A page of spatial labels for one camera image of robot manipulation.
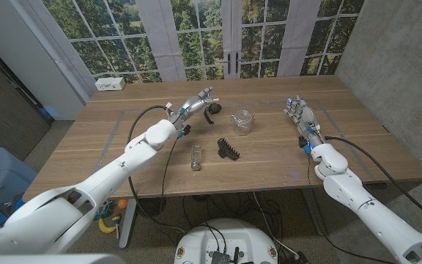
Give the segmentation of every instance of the table leg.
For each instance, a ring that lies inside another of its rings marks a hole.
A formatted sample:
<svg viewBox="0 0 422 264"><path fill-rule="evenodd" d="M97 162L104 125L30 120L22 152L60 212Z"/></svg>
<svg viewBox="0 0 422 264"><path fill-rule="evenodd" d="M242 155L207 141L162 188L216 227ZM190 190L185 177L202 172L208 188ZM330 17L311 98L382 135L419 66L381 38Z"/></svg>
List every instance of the table leg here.
<svg viewBox="0 0 422 264"><path fill-rule="evenodd" d="M120 249L126 249L130 243L130 236L133 232L133 225L138 215L138 206L136 200L129 199L126 207L125 217L123 218L122 230L120 233L119 247Z"/></svg>
<svg viewBox="0 0 422 264"><path fill-rule="evenodd" d="M300 191L302 192L304 200L306 201L308 213L311 215L312 223L315 226L317 234L323 235L323 230L325 230L325 226L323 224L319 208L316 205L314 196L312 195L312 190L309 188L302 188Z"/></svg>

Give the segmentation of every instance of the small glass bottle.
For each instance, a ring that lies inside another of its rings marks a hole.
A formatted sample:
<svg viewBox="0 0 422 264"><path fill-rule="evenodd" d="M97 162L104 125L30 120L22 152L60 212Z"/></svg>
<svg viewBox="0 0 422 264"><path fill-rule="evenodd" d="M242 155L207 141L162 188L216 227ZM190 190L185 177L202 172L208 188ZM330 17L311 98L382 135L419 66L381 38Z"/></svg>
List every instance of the small glass bottle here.
<svg viewBox="0 0 422 264"><path fill-rule="evenodd" d="M191 169L199 170L201 167L201 147L199 145L191 146Z"/></svg>

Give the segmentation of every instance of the window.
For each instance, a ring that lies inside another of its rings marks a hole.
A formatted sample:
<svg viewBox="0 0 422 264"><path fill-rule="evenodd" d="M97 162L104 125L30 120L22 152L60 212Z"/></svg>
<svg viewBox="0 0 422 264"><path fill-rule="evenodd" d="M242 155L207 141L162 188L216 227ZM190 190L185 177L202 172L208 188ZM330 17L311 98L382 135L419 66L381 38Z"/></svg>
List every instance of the window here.
<svg viewBox="0 0 422 264"><path fill-rule="evenodd" d="M224 78L221 0L171 0L189 81Z"/></svg>
<svg viewBox="0 0 422 264"><path fill-rule="evenodd" d="M161 81L135 0L42 0L94 78Z"/></svg>
<svg viewBox="0 0 422 264"><path fill-rule="evenodd" d="M364 0L322 0L300 74L334 74Z"/></svg>
<svg viewBox="0 0 422 264"><path fill-rule="evenodd" d="M289 0L243 0L241 78L276 77Z"/></svg>

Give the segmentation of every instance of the power strip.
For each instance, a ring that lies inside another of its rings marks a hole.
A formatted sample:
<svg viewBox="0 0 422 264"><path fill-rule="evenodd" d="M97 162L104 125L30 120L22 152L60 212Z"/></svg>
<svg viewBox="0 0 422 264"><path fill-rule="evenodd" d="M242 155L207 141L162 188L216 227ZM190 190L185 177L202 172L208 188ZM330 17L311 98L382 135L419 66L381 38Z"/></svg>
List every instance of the power strip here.
<svg viewBox="0 0 422 264"><path fill-rule="evenodd" d="M125 80L121 78L99 78L95 82L95 86L99 91L118 91L125 87Z"/></svg>

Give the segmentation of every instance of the orange ball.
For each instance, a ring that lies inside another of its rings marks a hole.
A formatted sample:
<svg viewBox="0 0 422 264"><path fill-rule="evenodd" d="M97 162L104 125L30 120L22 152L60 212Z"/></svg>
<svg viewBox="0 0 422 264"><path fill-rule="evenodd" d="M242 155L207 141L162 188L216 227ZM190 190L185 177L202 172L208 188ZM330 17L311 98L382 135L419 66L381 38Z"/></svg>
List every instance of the orange ball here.
<svg viewBox="0 0 422 264"><path fill-rule="evenodd" d="M120 201L118 201L118 208L120 209L125 209L127 205L128 205L127 199L121 199Z"/></svg>

